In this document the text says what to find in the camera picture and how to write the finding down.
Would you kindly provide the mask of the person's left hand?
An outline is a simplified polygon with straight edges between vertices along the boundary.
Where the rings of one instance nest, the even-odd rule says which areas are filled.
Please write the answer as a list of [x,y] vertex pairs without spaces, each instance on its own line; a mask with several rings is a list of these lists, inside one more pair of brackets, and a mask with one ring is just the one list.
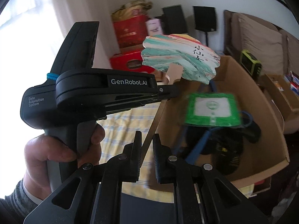
[[72,162],[77,160],[78,166],[85,163],[99,164],[101,157],[101,141],[105,137],[105,130],[99,124],[91,136],[91,145],[86,153],[77,156],[59,140],[41,135],[30,140],[24,149],[26,173],[23,178],[24,190],[35,204],[40,204],[51,193],[48,179],[47,161]]

